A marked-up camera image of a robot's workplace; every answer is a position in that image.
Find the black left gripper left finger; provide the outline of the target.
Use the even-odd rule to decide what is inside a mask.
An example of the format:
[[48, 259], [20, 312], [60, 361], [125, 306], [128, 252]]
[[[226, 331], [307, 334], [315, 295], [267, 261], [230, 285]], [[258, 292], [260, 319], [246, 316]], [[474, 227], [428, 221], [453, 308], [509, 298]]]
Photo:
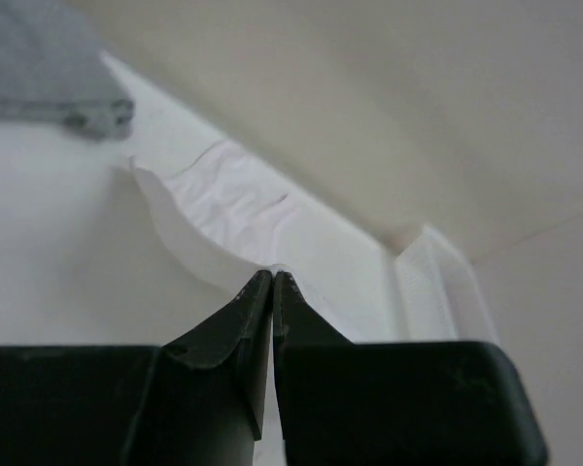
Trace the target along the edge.
[[271, 275], [161, 346], [0, 347], [0, 465], [249, 465]]

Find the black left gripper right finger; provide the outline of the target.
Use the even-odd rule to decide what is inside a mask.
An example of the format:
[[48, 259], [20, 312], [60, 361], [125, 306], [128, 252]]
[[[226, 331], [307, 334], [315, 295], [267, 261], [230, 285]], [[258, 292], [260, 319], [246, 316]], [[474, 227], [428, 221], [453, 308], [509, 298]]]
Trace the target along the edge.
[[355, 344], [273, 288], [275, 388], [290, 465], [544, 465], [518, 371], [483, 341]]

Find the white tank top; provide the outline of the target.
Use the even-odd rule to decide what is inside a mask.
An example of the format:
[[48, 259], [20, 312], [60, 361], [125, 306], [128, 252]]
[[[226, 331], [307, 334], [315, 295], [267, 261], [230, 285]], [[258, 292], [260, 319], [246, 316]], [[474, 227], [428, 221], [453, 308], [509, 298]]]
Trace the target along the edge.
[[159, 239], [197, 278], [234, 294], [260, 270], [289, 272], [319, 316], [364, 341], [343, 309], [342, 234], [254, 155], [218, 142], [170, 176], [137, 158], [130, 169]]

